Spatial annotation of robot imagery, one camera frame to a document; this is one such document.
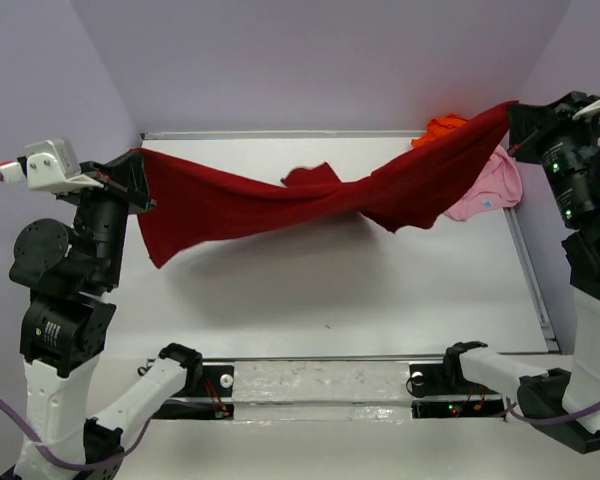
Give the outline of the dark red t shirt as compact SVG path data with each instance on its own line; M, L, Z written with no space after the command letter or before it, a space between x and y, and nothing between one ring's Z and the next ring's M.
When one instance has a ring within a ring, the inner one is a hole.
M358 212L395 233L433 227L470 189L510 128L511 102L496 105L369 175L339 179L328 163L298 167L273 185L150 149L140 149L156 205L138 222L149 258L162 268L210 241L271 232Z

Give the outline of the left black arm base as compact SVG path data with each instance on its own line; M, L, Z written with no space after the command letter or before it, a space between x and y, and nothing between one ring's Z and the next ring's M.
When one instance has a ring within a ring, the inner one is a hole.
M167 400L155 420L231 421L234 418L234 365L205 363L198 383Z

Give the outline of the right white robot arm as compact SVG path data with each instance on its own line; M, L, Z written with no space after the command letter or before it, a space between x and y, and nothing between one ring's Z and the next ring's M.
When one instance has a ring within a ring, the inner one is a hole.
M540 164L566 228L577 330L570 370L525 366L482 342L456 343L443 358L454 387L482 385L506 410L580 453L600 450L600 96L573 91L546 105L509 110L510 152Z

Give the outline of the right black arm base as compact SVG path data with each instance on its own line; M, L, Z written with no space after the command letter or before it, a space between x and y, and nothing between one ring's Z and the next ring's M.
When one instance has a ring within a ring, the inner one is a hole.
M458 418L503 418L502 397L476 383L453 383L439 363L409 365L405 382L412 397L411 413L416 420Z

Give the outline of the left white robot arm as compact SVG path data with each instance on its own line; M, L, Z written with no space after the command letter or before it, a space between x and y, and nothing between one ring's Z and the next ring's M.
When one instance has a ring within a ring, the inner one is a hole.
M9 277L30 293L20 334L27 433L6 477L111 478L153 415L203 373L199 352L172 343L121 398L94 416L86 413L116 311L104 295L119 284L128 218L154 205L143 154L133 150L99 164L30 153L1 164L0 175L76 208L71 224L34 221L14 244Z

